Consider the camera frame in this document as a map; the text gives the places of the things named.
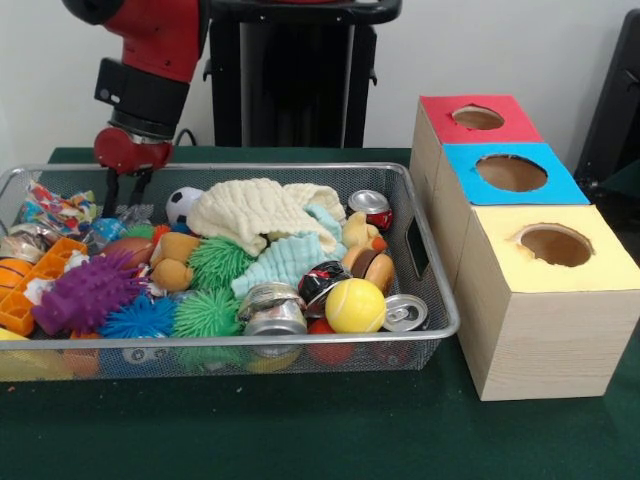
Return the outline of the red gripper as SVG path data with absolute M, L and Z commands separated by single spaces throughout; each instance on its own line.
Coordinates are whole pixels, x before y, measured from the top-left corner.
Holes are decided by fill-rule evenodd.
M 103 217 L 114 218 L 116 215 L 120 175 L 135 173 L 129 206 L 140 205 L 153 170 L 159 170 L 169 162 L 173 149 L 170 141 L 139 136 L 113 126 L 100 131 L 95 138 L 93 152 L 96 161 L 109 168 Z

